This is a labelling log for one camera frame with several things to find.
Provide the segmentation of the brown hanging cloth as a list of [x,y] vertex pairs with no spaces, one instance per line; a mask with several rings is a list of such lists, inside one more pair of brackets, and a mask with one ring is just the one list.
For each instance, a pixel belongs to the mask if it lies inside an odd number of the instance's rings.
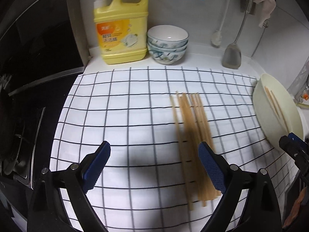
[[308,187],[301,190],[282,229],[283,231],[308,231]]

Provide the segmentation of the wooden chopstick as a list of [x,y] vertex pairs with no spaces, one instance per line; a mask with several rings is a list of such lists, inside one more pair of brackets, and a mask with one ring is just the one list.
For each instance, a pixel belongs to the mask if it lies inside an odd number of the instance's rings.
[[174,99],[172,97],[172,95],[169,95],[170,98],[170,102],[171,102],[171,106],[172,106],[172,112],[173,112],[173,119],[174,119],[174,123],[175,123],[175,130],[176,130],[176,134],[177,134],[177,140],[178,140],[178,146],[179,146],[179,156],[181,159],[181,164],[182,164],[182,172],[183,172],[183,177],[184,177],[184,181],[185,181],[185,194],[186,194],[186,199],[188,201],[188,209],[189,211],[193,211],[194,207],[193,207],[193,202],[192,202],[192,196],[190,193],[190,184],[187,178],[187,171],[186,171],[186,164],[185,164],[185,157],[184,157],[184,152],[183,152],[183,139],[181,136],[181,131],[180,131],[180,125],[179,125],[179,120],[177,117],[177,111],[175,108],[175,103],[174,103]]
[[283,110],[281,109],[281,106],[279,105],[279,102],[275,96],[275,94],[273,93],[273,91],[270,91],[271,94],[271,99],[273,100],[273,104],[274,104],[274,108],[277,111],[277,115],[279,116],[279,118],[281,118],[285,128],[286,128],[286,132],[289,132],[289,127],[287,124],[287,121],[285,119],[285,116],[283,114]]
[[184,132],[188,141],[188,151],[192,160],[192,169],[197,184],[197,197],[202,202],[202,206],[206,206],[205,194],[205,177],[202,171],[202,165],[198,156],[198,145],[200,142],[199,129],[197,125],[194,107],[191,104],[190,97],[186,93],[178,93],[177,100],[182,114]]
[[[202,104],[202,100],[197,93],[192,93],[189,94],[191,104],[193,106],[194,114],[195,114],[195,119],[196,119],[196,124],[197,124],[197,130],[199,131],[199,142],[202,141],[209,141],[210,142],[210,147],[213,146],[213,141],[211,137],[211,130],[210,130],[210,125],[207,120],[206,113],[204,111],[204,107]],[[204,169],[204,199],[206,200],[214,200],[216,199],[220,193],[217,191],[212,184],[212,181],[208,175],[208,172]]]
[[210,124],[198,93],[182,93],[179,96],[179,106],[189,143],[192,167],[196,175],[198,200],[206,206],[208,200],[214,200],[219,196],[199,158],[200,143],[209,141],[210,147],[212,149],[214,147]]
[[266,94],[268,96],[268,99],[270,100],[271,105],[273,106],[273,109],[274,109],[276,115],[280,119],[280,122],[283,123],[283,125],[285,127],[285,130],[288,131],[289,128],[288,128],[285,116],[283,114],[283,110],[281,109],[281,107],[279,105],[279,102],[278,102],[277,98],[275,97],[275,94],[267,86],[265,86],[264,88],[265,88],[265,91],[266,91]]

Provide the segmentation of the hanging white rag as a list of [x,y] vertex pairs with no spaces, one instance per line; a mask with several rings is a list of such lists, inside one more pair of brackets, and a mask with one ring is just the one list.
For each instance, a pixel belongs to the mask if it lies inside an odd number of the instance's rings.
[[259,24],[258,26],[261,28],[265,21],[270,19],[272,12],[276,7],[275,0],[253,0],[254,3],[261,4],[261,11],[259,13]]

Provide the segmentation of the hanging white ladle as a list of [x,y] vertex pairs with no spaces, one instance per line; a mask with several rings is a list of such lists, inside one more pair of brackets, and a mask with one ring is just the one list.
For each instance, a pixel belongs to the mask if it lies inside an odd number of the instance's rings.
[[216,28],[216,30],[213,32],[211,36],[211,44],[212,46],[219,48],[222,43],[222,29],[223,25],[226,19],[228,7],[229,7],[230,0],[224,0],[223,9],[220,14],[219,18],[219,26]]

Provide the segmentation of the stacked blue white bowls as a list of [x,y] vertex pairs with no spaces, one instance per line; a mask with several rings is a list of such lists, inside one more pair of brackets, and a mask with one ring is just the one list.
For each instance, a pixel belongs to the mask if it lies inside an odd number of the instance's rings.
[[160,64],[174,64],[184,56],[188,37],[188,32],[178,26],[154,26],[147,32],[148,53]]

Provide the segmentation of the gas valve with orange knob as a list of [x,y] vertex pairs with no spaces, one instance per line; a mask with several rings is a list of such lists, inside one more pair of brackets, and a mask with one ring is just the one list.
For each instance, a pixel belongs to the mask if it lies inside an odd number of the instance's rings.
[[304,104],[308,101],[308,86],[301,89],[295,96],[296,102]]

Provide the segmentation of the hanging metal spoon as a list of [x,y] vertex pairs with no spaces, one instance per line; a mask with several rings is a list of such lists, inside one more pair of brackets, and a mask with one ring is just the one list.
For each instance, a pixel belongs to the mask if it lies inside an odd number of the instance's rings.
[[245,25],[247,16],[251,11],[252,3],[253,3],[253,0],[247,0],[247,6],[246,6],[246,10],[244,11],[243,21],[239,28],[239,32],[236,36],[236,39],[234,40],[233,43],[229,44],[227,48],[225,49],[223,60],[222,60],[222,65],[225,68],[238,69],[241,66],[241,50],[239,46],[237,45],[237,41]]

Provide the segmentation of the yellow detergent bottle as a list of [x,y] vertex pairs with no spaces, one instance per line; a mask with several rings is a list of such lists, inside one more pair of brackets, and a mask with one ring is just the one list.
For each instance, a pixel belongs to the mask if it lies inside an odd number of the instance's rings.
[[102,59],[120,64],[143,59],[147,53],[149,0],[94,0],[94,24]]

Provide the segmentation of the cream plastic basin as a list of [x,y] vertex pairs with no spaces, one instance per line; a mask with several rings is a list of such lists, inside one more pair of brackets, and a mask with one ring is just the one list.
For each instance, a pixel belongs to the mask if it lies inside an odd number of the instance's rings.
[[303,138],[301,116],[292,97],[284,86],[273,76],[260,76],[252,96],[257,120],[267,141],[276,150],[282,151],[279,140],[294,133]]

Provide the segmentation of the white grid cloth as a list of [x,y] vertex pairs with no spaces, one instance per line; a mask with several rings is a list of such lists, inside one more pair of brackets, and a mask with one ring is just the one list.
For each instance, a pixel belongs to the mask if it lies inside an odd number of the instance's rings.
[[147,67],[79,75],[53,140],[50,169],[66,169],[103,141],[110,158],[87,198],[109,231],[200,231],[219,200],[188,209],[173,114],[176,95],[201,97],[215,151],[246,171],[267,169],[280,203],[297,168],[270,145],[256,119],[247,74]]

